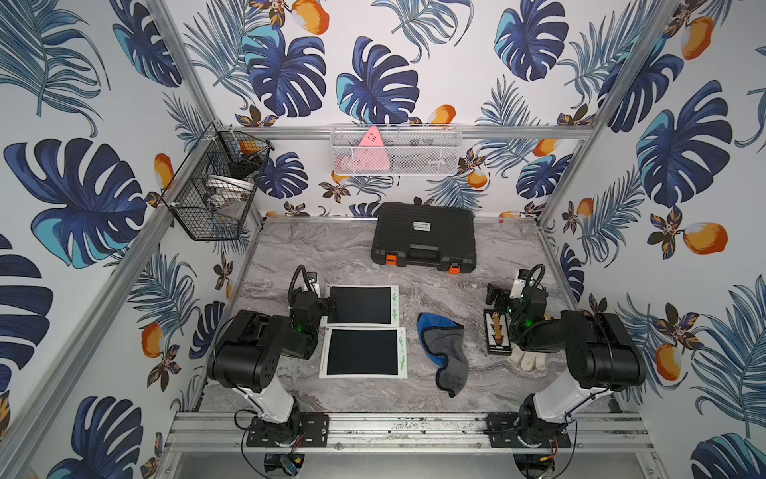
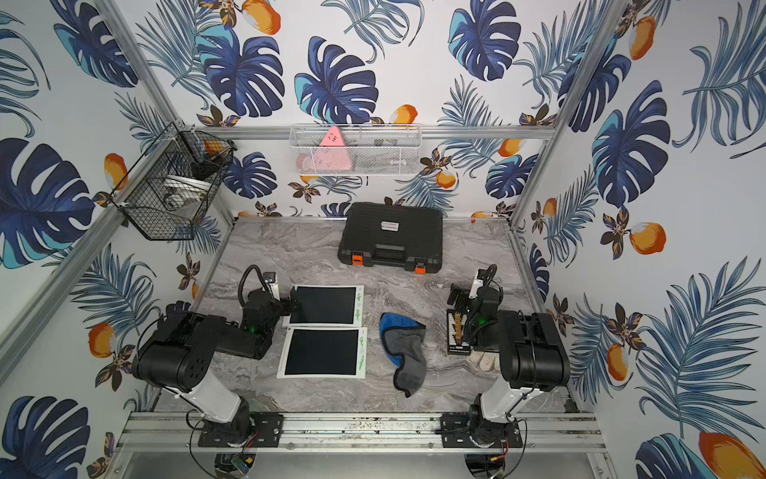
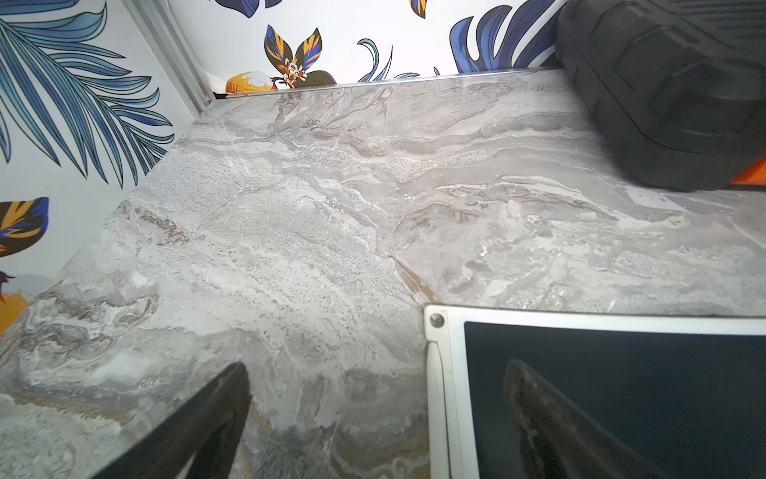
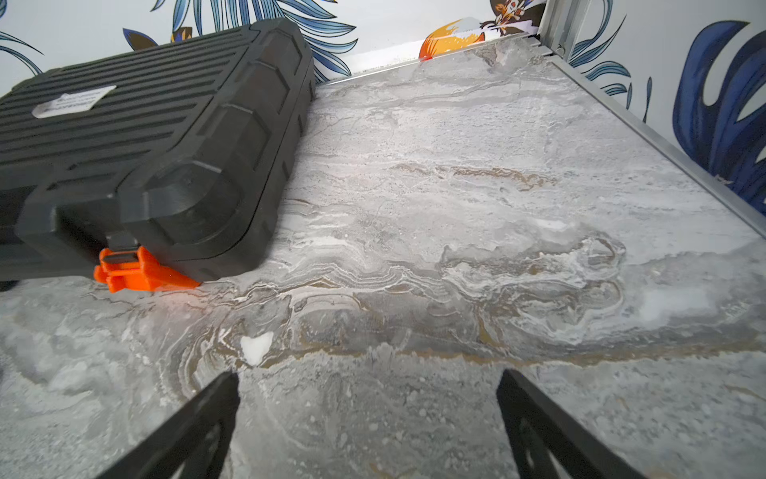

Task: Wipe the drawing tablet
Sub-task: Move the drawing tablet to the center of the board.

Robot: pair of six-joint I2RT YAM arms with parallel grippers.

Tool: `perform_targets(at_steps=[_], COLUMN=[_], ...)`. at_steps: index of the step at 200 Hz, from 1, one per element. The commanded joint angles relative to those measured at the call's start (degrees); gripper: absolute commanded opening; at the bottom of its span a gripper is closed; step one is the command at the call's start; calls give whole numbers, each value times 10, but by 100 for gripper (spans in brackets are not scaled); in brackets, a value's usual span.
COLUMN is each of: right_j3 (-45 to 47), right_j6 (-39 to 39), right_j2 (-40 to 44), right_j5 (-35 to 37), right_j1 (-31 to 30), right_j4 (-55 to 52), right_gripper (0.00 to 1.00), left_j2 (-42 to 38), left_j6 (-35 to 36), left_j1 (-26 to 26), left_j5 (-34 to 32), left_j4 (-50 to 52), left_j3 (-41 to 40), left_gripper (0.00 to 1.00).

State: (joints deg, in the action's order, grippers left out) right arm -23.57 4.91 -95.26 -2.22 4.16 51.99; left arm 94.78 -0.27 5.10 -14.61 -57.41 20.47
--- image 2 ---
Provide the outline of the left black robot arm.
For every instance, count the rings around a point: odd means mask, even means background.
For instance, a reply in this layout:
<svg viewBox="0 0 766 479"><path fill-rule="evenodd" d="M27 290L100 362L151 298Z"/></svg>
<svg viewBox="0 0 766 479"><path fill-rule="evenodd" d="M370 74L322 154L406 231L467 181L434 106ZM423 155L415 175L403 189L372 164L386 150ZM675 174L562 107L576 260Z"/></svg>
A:
<svg viewBox="0 0 766 479"><path fill-rule="evenodd" d="M258 413L211 371L216 353L261 360L289 303L280 298L277 275L249 265L237 285L243 317L229 321L170 307L138 347L133 375L173 393L201 413L193 437L203 448L277 447L283 416Z"/></svg>

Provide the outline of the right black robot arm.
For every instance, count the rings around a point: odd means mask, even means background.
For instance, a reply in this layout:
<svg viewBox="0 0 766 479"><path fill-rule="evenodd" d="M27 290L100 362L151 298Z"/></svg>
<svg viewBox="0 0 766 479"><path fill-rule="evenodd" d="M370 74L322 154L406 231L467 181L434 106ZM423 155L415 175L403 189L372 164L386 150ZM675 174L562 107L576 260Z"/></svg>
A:
<svg viewBox="0 0 766 479"><path fill-rule="evenodd" d="M478 269L472 285L451 285L447 299L447 353L488 353L500 378L477 395L466 413L445 413L445 448L501 449L525 445L516 415L537 395L569 382L570 361L550 315L504 311L496 265Z"/></svg>

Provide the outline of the blue grey microfibre cloth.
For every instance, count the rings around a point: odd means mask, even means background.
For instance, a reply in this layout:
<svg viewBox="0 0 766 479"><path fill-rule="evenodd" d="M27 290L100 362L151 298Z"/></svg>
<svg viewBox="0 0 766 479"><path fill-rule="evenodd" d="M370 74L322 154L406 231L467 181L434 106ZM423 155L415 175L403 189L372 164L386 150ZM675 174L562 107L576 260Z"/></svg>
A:
<svg viewBox="0 0 766 479"><path fill-rule="evenodd" d="M379 335L386 355L396 366L393 385L409 398L420 390L427 373L423 352L426 327L404 315L383 313Z"/></svg>

